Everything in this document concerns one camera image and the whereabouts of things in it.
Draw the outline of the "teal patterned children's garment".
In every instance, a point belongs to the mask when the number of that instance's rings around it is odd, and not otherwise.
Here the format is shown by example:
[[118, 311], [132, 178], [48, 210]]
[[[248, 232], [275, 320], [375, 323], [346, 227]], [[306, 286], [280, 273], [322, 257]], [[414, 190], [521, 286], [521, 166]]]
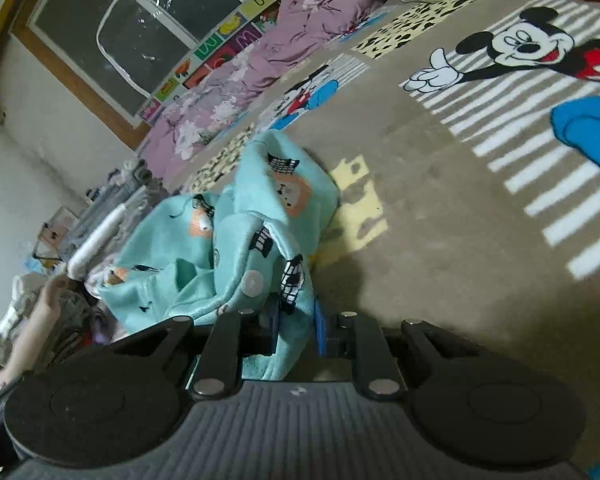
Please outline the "teal patterned children's garment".
[[309, 339], [311, 266], [338, 198], [305, 150], [281, 131], [263, 131], [245, 145], [222, 192], [158, 203], [114, 260], [117, 283], [99, 295], [130, 334], [178, 315], [212, 324], [275, 300], [276, 349], [245, 359], [242, 376], [281, 380]]

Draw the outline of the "grey folded blanket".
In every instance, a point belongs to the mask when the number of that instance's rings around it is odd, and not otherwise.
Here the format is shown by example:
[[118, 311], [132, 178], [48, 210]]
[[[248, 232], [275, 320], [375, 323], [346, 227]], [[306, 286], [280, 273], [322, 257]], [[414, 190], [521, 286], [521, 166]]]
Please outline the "grey folded blanket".
[[69, 233], [72, 244], [79, 245], [84, 238], [107, 217], [118, 205], [125, 203], [143, 185], [152, 179], [145, 159], [127, 160], [120, 171], [112, 176], [100, 189], [99, 196], [79, 216], [78, 222]]

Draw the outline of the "white rolled towel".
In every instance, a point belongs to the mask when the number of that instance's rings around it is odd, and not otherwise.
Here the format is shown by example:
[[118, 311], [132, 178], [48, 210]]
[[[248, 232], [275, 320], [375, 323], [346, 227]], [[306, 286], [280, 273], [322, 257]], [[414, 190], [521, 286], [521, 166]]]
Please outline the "white rolled towel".
[[120, 230], [128, 212], [128, 206], [118, 205], [84, 240], [67, 263], [66, 271], [70, 280], [81, 281], [87, 276], [87, 273], [96, 264], [98, 256]]

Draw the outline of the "brown Mickey Mouse blanket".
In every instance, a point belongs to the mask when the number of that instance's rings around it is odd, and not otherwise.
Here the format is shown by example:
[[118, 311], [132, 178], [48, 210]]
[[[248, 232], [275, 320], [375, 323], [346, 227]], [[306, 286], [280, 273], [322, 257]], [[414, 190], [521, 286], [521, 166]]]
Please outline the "brown Mickey Mouse blanket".
[[324, 306], [448, 328], [577, 390], [582, 466], [600, 462], [600, 143], [592, 115], [564, 130], [564, 103], [600, 104], [600, 81], [510, 73], [428, 94], [402, 82], [431, 64], [478, 70], [460, 40], [546, 6], [576, 44], [600, 39], [600, 3], [393, 2], [286, 73], [248, 115], [175, 170], [172, 188], [218, 190], [252, 130], [292, 105], [284, 130], [334, 178], [341, 206], [317, 256]]

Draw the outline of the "beige folded blanket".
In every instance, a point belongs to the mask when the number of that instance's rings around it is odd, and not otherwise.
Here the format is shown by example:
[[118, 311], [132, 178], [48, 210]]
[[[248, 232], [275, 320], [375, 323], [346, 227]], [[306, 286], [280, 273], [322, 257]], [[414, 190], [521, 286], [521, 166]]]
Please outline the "beige folded blanket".
[[60, 318], [60, 296], [69, 288], [70, 280], [65, 273], [57, 274], [46, 282], [29, 321], [12, 348], [7, 364], [0, 371], [0, 386], [34, 369], [46, 340]]

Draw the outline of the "purple floral quilt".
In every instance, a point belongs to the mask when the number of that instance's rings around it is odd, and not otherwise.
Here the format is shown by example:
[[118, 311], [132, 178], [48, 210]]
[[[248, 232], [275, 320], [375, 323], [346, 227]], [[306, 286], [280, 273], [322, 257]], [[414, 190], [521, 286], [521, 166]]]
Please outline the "purple floral quilt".
[[279, 0], [275, 24], [244, 44], [232, 39], [218, 50], [230, 58], [182, 82], [158, 111], [140, 146], [155, 177], [170, 180], [220, 133], [230, 129], [274, 82], [330, 40], [377, 9], [381, 0]]

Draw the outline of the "wooden framed window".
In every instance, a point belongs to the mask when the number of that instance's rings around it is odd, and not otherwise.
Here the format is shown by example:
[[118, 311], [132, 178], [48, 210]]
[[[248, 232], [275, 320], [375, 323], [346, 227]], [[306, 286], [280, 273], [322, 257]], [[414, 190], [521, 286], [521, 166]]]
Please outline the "wooden framed window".
[[192, 37], [151, 0], [0, 0], [6, 42], [24, 44], [124, 144], [151, 125], [138, 112]]

